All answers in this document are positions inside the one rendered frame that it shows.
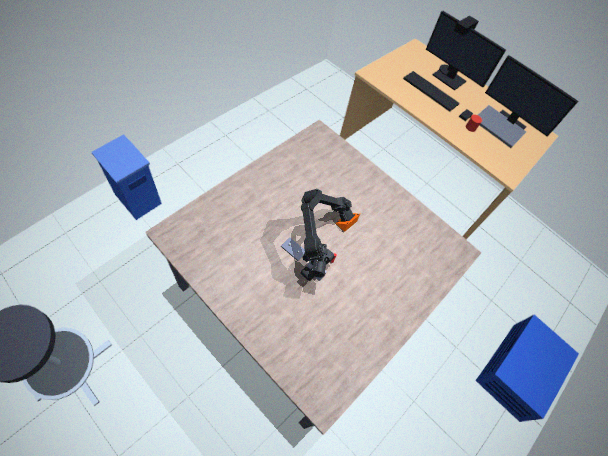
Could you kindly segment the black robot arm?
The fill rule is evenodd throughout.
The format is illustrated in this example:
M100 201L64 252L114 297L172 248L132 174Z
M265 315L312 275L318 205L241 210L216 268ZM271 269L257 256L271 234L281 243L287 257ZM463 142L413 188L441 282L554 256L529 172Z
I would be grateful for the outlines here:
M313 265L312 275L315 277L324 277L326 268L326 258L328 251L326 249L327 244L322 244L320 238L317 236L315 219L314 219L314 207L318 203L326 204L331 206L335 212L339 211L341 221L350 221L356 214L352 213L352 203L345 197L332 197L322 194L319 189L313 189L304 192L302 197L301 210L303 212L304 225L306 238L304 240L305 253L302 256L303 260L310 262Z

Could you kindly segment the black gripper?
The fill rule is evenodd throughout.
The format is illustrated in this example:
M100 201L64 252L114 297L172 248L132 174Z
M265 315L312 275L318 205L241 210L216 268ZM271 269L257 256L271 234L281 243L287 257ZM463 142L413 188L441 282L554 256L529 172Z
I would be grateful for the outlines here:
M325 260L326 264L328 264L335 257L334 253L332 253L329 249L327 249L327 251L328 251L328 255L327 255L327 258ZM312 268L309 269L308 267L305 267L301 271L301 275L304 276L308 281L311 281L315 277L315 276L312 275Z

